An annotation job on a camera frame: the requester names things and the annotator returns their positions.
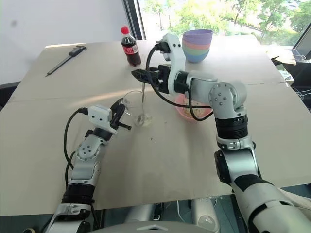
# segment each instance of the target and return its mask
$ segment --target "cola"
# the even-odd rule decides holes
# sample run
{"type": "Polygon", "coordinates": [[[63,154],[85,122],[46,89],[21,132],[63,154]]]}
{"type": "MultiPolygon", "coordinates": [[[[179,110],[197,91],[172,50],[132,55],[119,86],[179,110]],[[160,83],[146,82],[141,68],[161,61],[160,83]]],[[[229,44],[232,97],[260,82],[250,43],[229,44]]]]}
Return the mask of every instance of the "cola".
{"type": "Polygon", "coordinates": [[[141,60],[135,38],[129,33],[128,27],[122,27],[121,32],[123,35],[121,44],[128,63],[132,66],[140,65],[141,60]]]}

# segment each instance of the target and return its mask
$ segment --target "white wall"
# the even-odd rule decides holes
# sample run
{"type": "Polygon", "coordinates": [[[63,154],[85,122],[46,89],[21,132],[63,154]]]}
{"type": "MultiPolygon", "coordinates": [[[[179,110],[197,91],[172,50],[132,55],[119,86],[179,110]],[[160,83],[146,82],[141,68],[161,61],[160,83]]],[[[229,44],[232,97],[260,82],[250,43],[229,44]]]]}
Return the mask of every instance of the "white wall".
{"type": "Polygon", "coordinates": [[[121,0],[2,0],[0,8],[0,84],[20,81],[46,45],[120,40],[128,25],[121,0]]]}

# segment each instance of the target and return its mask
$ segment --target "window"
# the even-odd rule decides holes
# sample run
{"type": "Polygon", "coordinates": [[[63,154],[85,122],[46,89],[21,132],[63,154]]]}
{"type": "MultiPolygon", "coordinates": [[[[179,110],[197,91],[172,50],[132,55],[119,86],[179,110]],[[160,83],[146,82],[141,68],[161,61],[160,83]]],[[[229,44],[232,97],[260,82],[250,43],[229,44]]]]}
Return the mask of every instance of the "window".
{"type": "Polygon", "coordinates": [[[146,39],[196,28],[253,34],[263,45],[294,46],[311,22],[311,0],[138,0],[146,39]]]}

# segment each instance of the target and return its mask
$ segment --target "bottle cap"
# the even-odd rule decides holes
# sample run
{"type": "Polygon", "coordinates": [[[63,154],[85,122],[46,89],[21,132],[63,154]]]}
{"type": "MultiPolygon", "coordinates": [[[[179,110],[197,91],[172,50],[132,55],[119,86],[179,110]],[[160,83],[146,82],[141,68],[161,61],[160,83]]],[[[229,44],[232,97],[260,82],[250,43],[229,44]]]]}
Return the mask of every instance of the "bottle cap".
{"type": "Polygon", "coordinates": [[[128,27],[121,27],[121,32],[122,32],[122,34],[128,34],[128,27]]]}

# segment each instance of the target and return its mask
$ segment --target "wooden table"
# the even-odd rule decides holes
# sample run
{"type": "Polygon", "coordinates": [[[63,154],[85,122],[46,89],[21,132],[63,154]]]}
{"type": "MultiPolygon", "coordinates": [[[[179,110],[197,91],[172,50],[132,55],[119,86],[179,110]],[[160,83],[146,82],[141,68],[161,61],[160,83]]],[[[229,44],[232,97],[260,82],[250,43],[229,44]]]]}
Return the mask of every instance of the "wooden table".
{"type": "MultiPolygon", "coordinates": [[[[138,42],[143,63],[152,45],[138,42]]],[[[129,90],[141,87],[131,77],[133,68],[127,65],[118,42],[86,46],[87,51],[47,78],[46,71],[71,48],[44,50],[1,111],[0,215],[53,213],[65,191],[62,146],[68,117],[81,106],[110,106],[129,90]]],[[[158,54],[152,62],[158,65],[164,59],[158,54]]],[[[247,84],[249,132],[257,144],[263,177],[278,187],[309,183],[311,115],[258,42],[249,36],[216,37],[204,62],[186,64],[187,70],[206,71],[207,67],[216,77],[221,75],[221,80],[237,76],[247,84]],[[228,50],[223,44],[231,48],[226,58],[228,50]],[[236,55],[247,45],[241,52],[244,55],[236,55]]],[[[146,99],[152,124],[131,131],[120,128],[111,139],[95,191],[95,207],[231,193],[216,174],[214,118],[186,122],[150,87],[146,99]]],[[[129,116],[122,121],[132,124],[129,116]]],[[[73,151],[92,128],[86,116],[77,116],[69,128],[68,151],[73,151]]]]}

